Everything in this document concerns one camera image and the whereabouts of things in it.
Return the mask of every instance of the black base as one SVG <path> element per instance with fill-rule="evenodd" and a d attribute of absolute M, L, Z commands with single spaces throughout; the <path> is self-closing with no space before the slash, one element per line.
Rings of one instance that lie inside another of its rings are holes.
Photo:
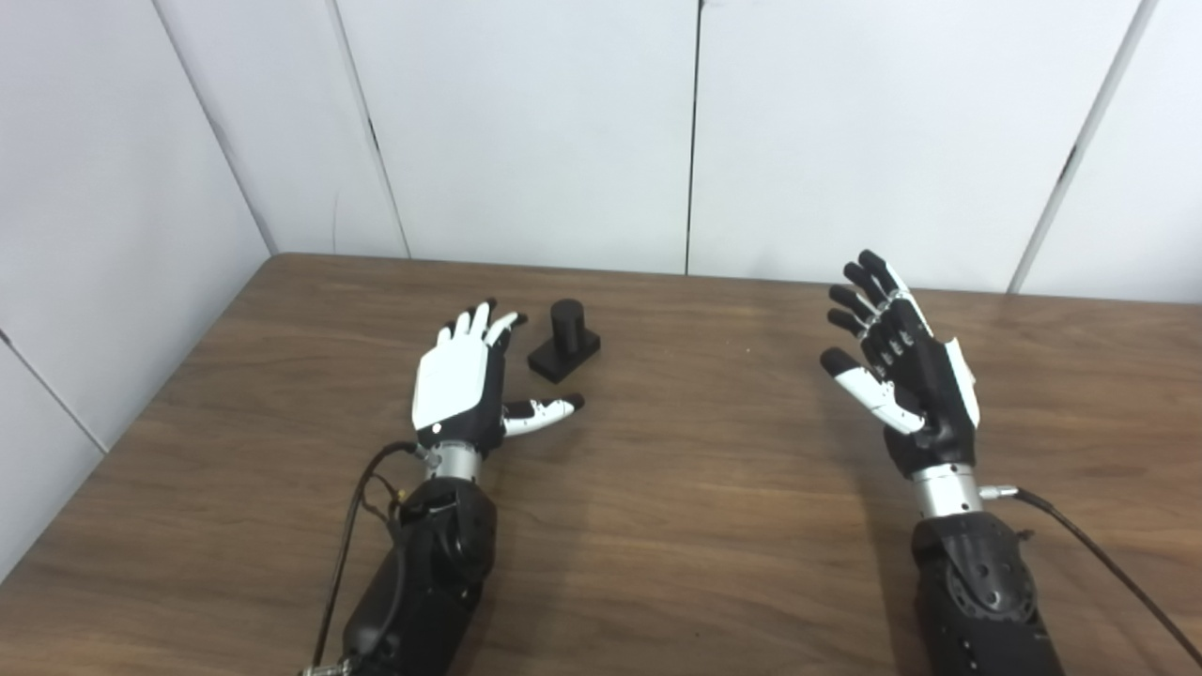
<path fill-rule="evenodd" d="M 581 332 L 581 349 L 575 354 L 561 354 L 555 349 L 555 339 L 551 338 L 540 345 L 537 350 L 530 352 L 526 361 L 530 363 L 530 370 L 552 383 L 559 383 L 600 349 L 601 337 L 584 328 Z"/>

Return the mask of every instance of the panel seam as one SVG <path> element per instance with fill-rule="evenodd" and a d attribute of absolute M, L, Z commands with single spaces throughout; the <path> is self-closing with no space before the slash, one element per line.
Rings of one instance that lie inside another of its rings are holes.
<path fill-rule="evenodd" d="M 1123 76 L 1126 73 L 1127 65 L 1131 63 L 1131 57 L 1135 54 L 1135 51 L 1139 45 L 1139 40 L 1143 37 L 1143 32 L 1148 28 L 1148 22 L 1152 19 L 1153 11 L 1156 8 L 1158 2 L 1159 0 L 1141 0 L 1139 6 L 1136 7 L 1135 14 L 1131 17 L 1131 23 L 1127 25 L 1127 30 L 1123 35 L 1123 41 L 1119 42 L 1119 48 L 1114 53 L 1114 59 L 1111 61 L 1111 66 L 1106 71 L 1106 77 L 1102 78 L 1102 84 L 1097 89 L 1097 95 L 1094 97 L 1094 102 L 1089 107 L 1089 113 L 1085 114 L 1085 120 L 1081 125 L 1077 140 L 1069 149 L 1069 156 L 1065 160 L 1064 167 L 1060 170 L 1060 177 L 1057 179 L 1055 185 L 1052 186 L 1048 201 L 1043 206 L 1043 210 L 1040 213 L 1039 220 L 1035 221 L 1035 230 L 1031 231 L 1031 237 L 1027 242 L 1023 256 L 1018 260 L 1018 265 L 1014 267 L 1014 274 L 1010 279 L 1010 286 L 1007 286 L 1006 293 L 1022 292 L 1023 284 L 1027 281 L 1027 277 L 1030 274 L 1031 267 L 1035 265 L 1035 259 L 1039 256 L 1040 249 L 1043 247 L 1043 241 L 1047 238 L 1048 231 L 1052 230 L 1052 223 L 1060 212 L 1060 206 L 1064 203 L 1065 195 L 1067 195 L 1069 188 L 1072 185 L 1072 180 L 1077 176 L 1077 168 L 1081 166 L 1082 161 L 1084 161 L 1085 154 L 1089 150 L 1089 144 L 1093 141 L 1094 135 L 1097 132 L 1097 128 L 1101 125 L 1102 118 L 1106 117 L 1106 111 L 1109 108 L 1111 101 L 1114 99 L 1114 93 L 1123 82 Z"/>
<path fill-rule="evenodd" d="M 338 0 L 326 0 L 326 7 L 329 11 L 329 20 L 334 29 L 334 40 L 338 42 L 339 54 L 343 57 L 343 66 L 346 70 L 347 78 L 351 83 L 351 93 L 355 99 L 355 106 L 359 111 L 359 123 L 363 125 L 363 131 L 370 141 L 371 146 L 371 161 L 375 165 L 376 174 L 380 177 L 380 182 L 383 184 L 383 191 L 388 200 L 388 207 L 392 209 L 392 219 L 397 225 L 397 230 L 400 232 L 400 244 L 405 249 L 405 256 L 409 259 L 413 257 L 413 250 L 409 247 L 409 236 L 405 235 L 405 224 L 400 219 L 400 209 L 397 207 L 397 192 L 392 188 L 392 177 L 388 176 L 388 165 L 383 161 L 383 153 L 380 152 L 380 142 L 376 137 L 375 124 L 371 123 L 371 112 L 368 109 L 368 99 L 363 91 L 363 82 L 359 79 L 359 69 L 355 64 L 355 54 L 351 52 L 351 42 L 346 36 L 346 24 L 343 22 L 343 12 L 338 6 Z"/>
<path fill-rule="evenodd" d="M 59 393 L 54 391 L 54 387 L 50 387 L 50 384 L 46 381 L 46 378 L 42 378 L 42 374 L 36 368 L 34 368 L 34 364 L 30 363 L 28 358 L 25 358 L 25 355 L 23 355 L 20 350 L 17 349 L 17 345 L 13 345 L 12 338 L 4 334 L 2 332 L 0 332 L 0 336 L 2 336 L 4 344 L 13 354 L 13 356 L 17 357 L 17 361 L 20 362 L 22 367 L 24 367 L 25 370 L 29 372 L 29 374 L 32 375 L 35 380 L 37 380 L 37 384 L 42 387 L 42 390 L 44 390 L 46 393 L 54 399 L 54 403 L 58 404 L 60 409 L 63 409 L 63 413 L 65 413 L 67 417 L 71 419 L 71 422 L 73 422 L 76 427 L 78 427 L 79 431 L 83 432 L 84 437 L 87 437 L 88 440 L 91 441 L 91 445 L 94 449 L 96 449 L 96 452 L 99 452 L 101 457 L 108 455 L 109 450 L 108 446 L 101 443 L 101 440 L 96 438 L 96 435 L 91 432 L 91 429 L 88 428 L 84 421 L 81 420 L 79 416 L 76 415 L 73 410 L 71 410 L 71 407 L 69 407 L 67 403 L 63 401 L 63 397 L 60 397 Z"/>
<path fill-rule="evenodd" d="M 692 41 L 692 119 L 689 130 L 689 204 L 684 219 L 684 274 L 689 275 L 689 256 L 692 254 L 692 182 L 697 158 L 697 85 L 701 81 L 701 12 L 706 0 L 697 0 L 697 34 Z"/>
<path fill-rule="evenodd" d="M 150 0 L 150 5 L 154 7 L 155 14 L 159 17 L 159 23 L 162 25 L 162 30 L 167 35 L 167 42 L 175 53 L 175 60 L 179 61 L 179 67 L 184 71 L 184 78 L 188 81 L 188 85 L 192 88 L 192 96 L 196 97 L 196 102 L 201 107 L 201 113 L 204 114 L 204 120 L 209 123 L 209 131 L 213 132 L 213 137 L 218 142 L 218 148 L 221 149 L 221 156 L 225 158 L 226 166 L 230 167 L 230 174 L 233 177 L 234 185 L 238 186 L 242 201 L 246 204 L 246 210 L 250 212 L 250 219 L 255 221 L 255 227 L 258 229 L 258 236 L 263 238 L 263 245 L 267 247 L 268 255 L 274 256 L 280 253 L 279 247 L 275 245 L 275 238 L 272 237 L 272 232 L 268 230 L 267 224 L 263 223 L 262 215 L 260 215 L 260 213 L 255 209 L 255 204 L 250 201 L 246 186 L 243 183 L 242 177 L 238 176 L 238 170 L 234 167 L 233 160 L 230 156 L 230 142 L 225 136 L 225 131 L 221 129 L 221 125 L 213 119 L 209 107 L 204 103 L 204 97 L 201 96 L 201 90 L 196 87 L 196 77 L 192 75 L 191 69 L 188 67 L 188 61 L 184 60 L 184 53 L 179 49 L 179 42 L 175 40 L 175 34 L 172 32 L 171 25 L 167 23 L 167 16 L 163 13 L 159 2 L 160 0 Z"/>

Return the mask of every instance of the white robotic hand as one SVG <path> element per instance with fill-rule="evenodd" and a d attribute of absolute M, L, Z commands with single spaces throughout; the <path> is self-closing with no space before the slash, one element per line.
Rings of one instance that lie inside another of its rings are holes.
<path fill-rule="evenodd" d="M 525 315 L 508 313 L 489 325 L 495 300 L 464 310 L 439 331 L 417 367 L 413 428 L 426 449 L 469 446 L 487 457 L 508 435 L 525 434 L 572 415 L 584 397 L 502 404 L 505 350 Z"/>

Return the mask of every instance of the black cylinder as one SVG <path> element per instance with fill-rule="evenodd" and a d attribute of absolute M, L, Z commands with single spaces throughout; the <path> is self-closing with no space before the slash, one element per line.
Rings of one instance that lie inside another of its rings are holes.
<path fill-rule="evenodd" d="M 555 338 L 555 350 L 561 355 L 581 351 L 584 337 L 584 306 L 579 301 L 564 298 L 551 306 L 551 333 Z"/>

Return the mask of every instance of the robotic arm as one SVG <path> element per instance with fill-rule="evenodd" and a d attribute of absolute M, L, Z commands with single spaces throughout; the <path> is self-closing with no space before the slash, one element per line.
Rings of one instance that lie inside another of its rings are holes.
<path fill-rule="evenodd" d="M 959 344 L 935 339 L 909 287 L 871 251 L 844 274 L 864 295 L 832 286 L 846 309 L 828 319 L 856 337 L 869 368 L 839 348 L 820 361 L 885 422 L 889 457 L 914 485 L 916 610 L 934 674 L 1063 676 L 1018 538 L 981 505 L 972 476 L 981 411 Z M 987 487 L 984 497 L 1005 491 L 1013 488 Z"/>
<path fill-rule="evenodd" d="M 446 674 L 495 559 L 496 508 L 477 485 L 481 464 L 506 437 L 584 407 L 579 395 L 501 403 L 505 350 L 525 316 L 489 324 L 495 306 L 465 310 L 422 357 L 412 411 L 418 445 L 409 450 L 426 463 L 426 481 L 389 505 L 393 548 L 346 624 L 341 659 L 305 676 Z"/>

